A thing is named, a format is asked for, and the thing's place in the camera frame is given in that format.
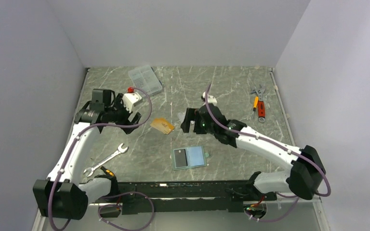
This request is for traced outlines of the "green card holder wallet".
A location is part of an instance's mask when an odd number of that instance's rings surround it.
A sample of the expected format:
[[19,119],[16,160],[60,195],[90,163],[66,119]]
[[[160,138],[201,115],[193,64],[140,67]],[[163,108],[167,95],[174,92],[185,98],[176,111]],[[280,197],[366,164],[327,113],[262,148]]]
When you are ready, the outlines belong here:
[[171,160],[172,160],[172,169],[174,171],[190,169],[190,168],[197,168],[197,167],[205,167],[208,165],[207,158],[210,157],[210,154],[204,150],[203,146],[192,146],[192,147],[177,148],[177,149],[186,149],[188,166],[181,167],[181,168],[175,167],[173,151],[176,149],[172,149]]

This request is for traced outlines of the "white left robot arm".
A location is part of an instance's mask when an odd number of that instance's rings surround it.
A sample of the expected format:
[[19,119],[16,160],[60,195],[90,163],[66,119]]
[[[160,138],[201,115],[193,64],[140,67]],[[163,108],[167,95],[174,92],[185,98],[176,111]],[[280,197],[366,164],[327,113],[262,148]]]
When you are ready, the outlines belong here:
[[87,183],[81,183],[85,161],[90,149],[105,126],[116,125],[126,134],[139,125],[140,113],[132,120],[133,108],[142,96],[134,90],[115,93],[113,90],[94,89],[74,118],[72,134],[52,171],[44,180],[36,180],[33,193],[41,215],[52,218],[81,219],[90,203],[101,197],[107,202],[119,196],[117,178],[111,171]]

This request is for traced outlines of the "black credit card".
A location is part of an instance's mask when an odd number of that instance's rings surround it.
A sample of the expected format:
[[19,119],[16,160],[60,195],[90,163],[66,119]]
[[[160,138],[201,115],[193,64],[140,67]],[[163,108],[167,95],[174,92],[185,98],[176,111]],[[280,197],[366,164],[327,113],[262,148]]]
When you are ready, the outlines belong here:
[[176,168],[188,166],[186,149],[176,149],[173,151],[173,154]]

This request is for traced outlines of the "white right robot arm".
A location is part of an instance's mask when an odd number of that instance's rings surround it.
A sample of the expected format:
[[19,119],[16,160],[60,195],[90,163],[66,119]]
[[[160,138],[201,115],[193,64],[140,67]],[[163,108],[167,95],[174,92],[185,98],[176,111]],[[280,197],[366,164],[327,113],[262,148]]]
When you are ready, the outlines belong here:
[[278,164],[281,172],[255,172],[247,181],[246,193],[252,200],[257,200],[266,193],[293,193],[305,200],[312,199],[325,179],[326,170],[312,146],[299,148],[281,143],[265,136],[247,124],[226,119],[218,107],[212,103],[197,108],[187,108],[181,129],[211,134],[220,143],[258,154]]

